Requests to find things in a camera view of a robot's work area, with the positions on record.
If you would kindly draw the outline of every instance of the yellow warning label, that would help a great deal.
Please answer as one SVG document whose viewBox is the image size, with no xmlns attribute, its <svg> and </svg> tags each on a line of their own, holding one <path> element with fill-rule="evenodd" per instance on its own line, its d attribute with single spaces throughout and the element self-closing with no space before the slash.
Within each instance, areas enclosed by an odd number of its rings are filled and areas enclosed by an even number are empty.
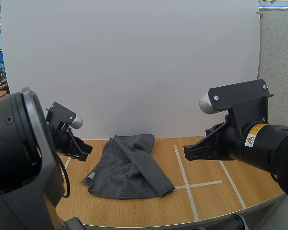
<svg viewBox="0 0 288 230">
<path fill-rule="evenodd" d="M 252 139 L 253 139 L 253 137 L 250 137 L 250 138 L 248 139 L 249 144 L 252 143 Z"/>
<path fill-rule="evenodd" d="M 259 130 L 266 126 L 267 124 L 257 124 L 255 125 L 249 132 L 248 136 L 246 137 L 246 140 L 245 140 L 245 146 L 247 147 L 253 147 L 254 145 L 254 142 L 255 142 L 255 138 L 256 138 L 256 135 L 258 134 Z"/>
<path fill-rule="evenodd" d="M 266 126 L 267 124 L 257 124 L 255 125 L 249 132 L 249 134 L 254 134 L 254 135 L 257 135 L 257 133 L 259 132 L 259 130 Z"/>
</svg>

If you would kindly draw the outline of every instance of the black cable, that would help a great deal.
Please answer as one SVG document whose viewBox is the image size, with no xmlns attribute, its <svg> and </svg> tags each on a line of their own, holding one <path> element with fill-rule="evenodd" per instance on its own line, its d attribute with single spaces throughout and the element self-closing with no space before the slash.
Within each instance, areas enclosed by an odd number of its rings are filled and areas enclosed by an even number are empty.
<svg viewBox="0 0 288 230">
<path fill-rule="evenodd" d="M 272 179 L 277 183 L 277 178 L 276 178 L 276 176 L 274 175 L 274 174 L 272 174 L 272 173 L 270 173 L 271 174 L 271 176 L 272 176 Z"/>
<path fill-rule="evenodd" d="M 63 195 L 64 198 L 68 198 L 69 195 L 71 194 L 71 184 L 69 183 L 69 178 L 68 178 L 68 175 L 67 175 L 67 172 L 66 172 L 66 169 L 65 169 L 65 166 L 61 160 L 61 158 L 58 156 L 58 159 L 59 159 L 59 163 L 60 163 L 60 166 L 63 170 L 63 173 L 64 173 L 64 177 L 65 177 L 65 180 L 66 180 L 66 186 L 67 186 L 67 193 L 66 195 Z"/>
</svg>

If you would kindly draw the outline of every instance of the white backdrop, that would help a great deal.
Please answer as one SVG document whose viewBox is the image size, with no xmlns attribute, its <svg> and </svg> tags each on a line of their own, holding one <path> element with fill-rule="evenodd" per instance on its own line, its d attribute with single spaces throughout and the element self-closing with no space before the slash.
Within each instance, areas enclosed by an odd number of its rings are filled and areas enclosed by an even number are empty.
<svg viewBox="0 0 288 230">
<path fill-rule="evenodd" d="M 11 92 L 30 87 L 84 120 L 85 139 L 203 135 L 224 121 L 198 101 L 257 78 L 257 0 L 5 0 Z"/>
</svg>

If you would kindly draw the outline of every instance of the towel fold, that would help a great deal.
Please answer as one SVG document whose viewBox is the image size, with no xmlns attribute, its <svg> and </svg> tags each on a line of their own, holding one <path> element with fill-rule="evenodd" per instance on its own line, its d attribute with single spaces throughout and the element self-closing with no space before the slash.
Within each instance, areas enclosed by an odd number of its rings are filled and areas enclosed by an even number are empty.
<svg viewBox="0 0 288 230">
<path fill-rule="evenodd" d="M 174 190 L 152 158 L 154 135 L 115 136 L 102 150 L 96 167 L 83 179 L 90 194 L 135 199 L 163 197 Z"/>
</svg>

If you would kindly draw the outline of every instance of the white tape line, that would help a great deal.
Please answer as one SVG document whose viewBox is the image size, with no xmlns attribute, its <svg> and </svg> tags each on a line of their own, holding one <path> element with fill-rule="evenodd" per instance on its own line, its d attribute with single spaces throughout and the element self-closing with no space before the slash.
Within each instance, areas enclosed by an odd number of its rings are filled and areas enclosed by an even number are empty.
<svg viewBox="0 0 288 230">
<path fill-rule="evenodd" d="M 186 186 L 185 185 L 183 185 L 183 186 L 175 186 L 175 189 L 181 189 L 181 188 L 186 188 Z"/>
<path fill-rule="evenodd" d="M 68 164 L 69 164 L 69 162 L 71 161 L 71 158 L 70 157 L 68 157 L 68 159 L 67 159 L 67 161 L 66 161 L 66 163 L 65 163 L 65 169 L 67 169 L 67 166 L 68 166 Z"/>
<path fill-rule="evenodd" d="M 66 161 L 66 163 L 65 163 L 65 169 L 67 169 L 67 166 L 68 166 L 68 164 L 69 164 L 70 161 L 71 161 L 71 158 L 68 157 L 68 159 L 67 159 L 67 161 Z"/>
<path fill-rule="evenodd" d="M 199 186 L 205 186 L 205 185 L 210 185 L 210 184 L 219 184 L 219 183 L 222 183 L 222 181 L 211 181 L 211 182 L 200 183 L 200 184 L 191 184 L 190 188 L 199 187 Z"/>
<path fill-rule="evenodd" d="M 183 177 L 183 180 L 184 180 L 184 184 L 185 184 L 186 189 L 187 189 L 188 197 L 189 197 L 191 208 L 192 208 L 193 215 L 194 215 L 194 220 L 195 221 L 199 221 L 197 210 L 196 210 L 195 203 L 194 203 L 194 200 L 193 200 L 193 196 L 192 196 L 192 193 L 191 193 L 191 189 L 190 189 L 190 186 L 189 186 L 189 183 L 188 183 L 187 175 L 186 175 L 186 172 L 184 171 L 184 168 L 183 168 L 183 165 L 182 165 L 182 162 L 181 162 L 181 158 L 180 158 L 180 155 L 179 155 L 179 152 L 178 152 L 178 148 L 177 148 L 176 145 L 174 145 L 174 148 L 175 148 L 177 160 L 178 160 L 178 163 L 179 163 L 179 166 L 180 166 L 180 170 L 181 170 L 181 173 L 182 173 L 182 177 Z"/>
<path fill-rule="evenodd" d="M 238 189 L 237 189 L 237 187 L 236 187 L 234 181 L 233 181 L 232 178 L 230 177 L 230 175 L 229 175 L 229 173 L 228 173 L 228 171 L 227 171 L 225 165 L 223 164 L 222 161 L 219 161 L 219 162 L 220 162 L 220 164 L 221 164 L 221 166 L 222 166 L 224 172 L 226 173 L 226 176 L 227 176 L 227 178 L 229 179 L 229 181 L 230 181 L 230 183 L 231 183 L 233 189 L 235 190 L 235 192 L 236 192 L 236 194 L 237 194 L 237 196 L 238 196 L 238 199 L 239 199 L 240 203 L 242 204 L 242 207 L 243 207 L 243 208 L 246 208 L 246 205 L 245 205 L 245 203 L 244 203 L 244 201 L 243 201 L 243 199 L 242 199 L 242 197 L 241 197 L 241 195 L 240 195 L 240 193 L 239 193 L 239 191 L 238 191 Z"/>
</svg>

